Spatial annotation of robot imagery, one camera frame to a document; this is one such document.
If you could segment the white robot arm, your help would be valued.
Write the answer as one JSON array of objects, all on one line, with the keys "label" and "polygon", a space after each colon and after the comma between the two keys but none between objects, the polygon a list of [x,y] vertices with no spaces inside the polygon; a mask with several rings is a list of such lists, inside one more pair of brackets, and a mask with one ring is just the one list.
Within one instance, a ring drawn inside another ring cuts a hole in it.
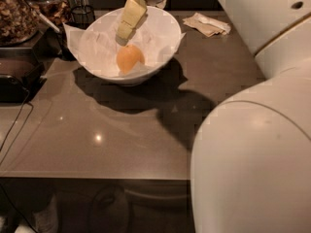
[{"label": "white robot arm", "polygon": [[193,143],[196,233],[311,233],[311,0],[218,0],[264,74]]}]

